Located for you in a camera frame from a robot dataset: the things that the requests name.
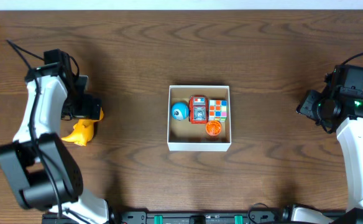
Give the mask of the orange turbine wheel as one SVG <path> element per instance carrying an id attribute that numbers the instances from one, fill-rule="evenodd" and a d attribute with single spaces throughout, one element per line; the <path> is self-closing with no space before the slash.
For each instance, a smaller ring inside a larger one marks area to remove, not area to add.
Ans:
<path id="1" fill-rule="evenodd" d="M 208 121 L 205 131 L 209 136 L 218 136 L 222 131 L 222 124 L 216 120 Z"/>

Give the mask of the blue white ball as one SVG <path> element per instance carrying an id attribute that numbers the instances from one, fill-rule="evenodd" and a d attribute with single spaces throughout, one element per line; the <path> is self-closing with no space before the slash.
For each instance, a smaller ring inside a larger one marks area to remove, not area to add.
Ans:
<path id="1" fill-rule="evenodd" d="M 187 119 L 190 115 L 190 109 L 185 102 L 177 102 L 171 108 L 171 116 L 175 120 Z"/>

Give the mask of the colourful puzzle cube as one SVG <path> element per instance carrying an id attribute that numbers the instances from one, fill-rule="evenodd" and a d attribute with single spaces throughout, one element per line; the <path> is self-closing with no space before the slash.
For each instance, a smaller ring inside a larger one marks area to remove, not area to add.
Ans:
<path id="1" fill-rule="evenodd" d="M 215 120 L 221 123 L 227 120 L 226 100 L 209 100 L 208 120 Z"/>

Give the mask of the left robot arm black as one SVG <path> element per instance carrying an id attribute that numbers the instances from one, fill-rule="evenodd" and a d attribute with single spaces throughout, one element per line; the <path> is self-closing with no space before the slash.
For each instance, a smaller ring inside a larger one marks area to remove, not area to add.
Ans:
<path id="1" fill-rule="evenodd" d="M 58 223 L 109 223 L 107 202 L 84 188 L 80 168 L 59 136 L 68 96 L 65 74 L 60 62 L 27 72 L 24 118 L 13 141 L 0 146 L 0 166 L 23 209 L 56 213 Z"/>

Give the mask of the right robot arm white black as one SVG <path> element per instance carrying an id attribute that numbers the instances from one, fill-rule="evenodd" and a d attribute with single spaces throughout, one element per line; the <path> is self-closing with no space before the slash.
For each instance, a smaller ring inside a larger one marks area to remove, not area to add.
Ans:
<path id="1" fill-rule="evenodd" d="M 327 86 L 307 91 L 296 111 L 336 134 L 347 178 L 347 209 L 335 219 L 319 210 L 292 206 L 291 223 L 363 223 L 363 92 L 355 87 Z"/>

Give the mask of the orange toy dinosaur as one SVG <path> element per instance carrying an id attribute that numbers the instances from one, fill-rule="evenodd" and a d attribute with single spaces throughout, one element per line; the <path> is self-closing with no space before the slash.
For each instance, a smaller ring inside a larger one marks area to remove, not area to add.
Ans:
<path id="1" fill-rule="evenodd" d="M 74 126 L 73 131 L 62 137 L 65 142 L 72 142 L 79 146 L 86 146 L 94 137 L 94 125 L 104 118 L 103 109 L 99 111 L 98 119 L 80 119 Z"/>

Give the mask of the red toy car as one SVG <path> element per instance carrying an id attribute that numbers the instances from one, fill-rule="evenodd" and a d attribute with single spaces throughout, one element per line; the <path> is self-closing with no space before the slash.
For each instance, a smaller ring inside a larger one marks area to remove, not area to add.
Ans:
<path id="1" fill-rule="evenodd" d="M 208 99 L 204 95 L 193 95 L 189 100 L 191 124 L 208 122 Z"/>

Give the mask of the white cardboard box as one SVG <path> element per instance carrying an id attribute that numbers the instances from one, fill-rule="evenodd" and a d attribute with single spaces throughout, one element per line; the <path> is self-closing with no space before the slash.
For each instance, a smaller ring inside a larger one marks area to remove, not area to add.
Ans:
<path id="1" fill-rule="evenodd" d="M 230 101 L 228 86 L 221 85 L 171 85 L 168 91 L 168 112 L 178 102 L 188 103 L 193 95 L 203 95 L 209 100 Z M 231 108 L 227 105 L 227 118 L 221 123 L 218 136 L 206 133 L 204 124 L 192 124 L 187 119 L 177 121 L 168 115 L 167 144 L 170 151 L 226 152 L 231 146 Z"/>

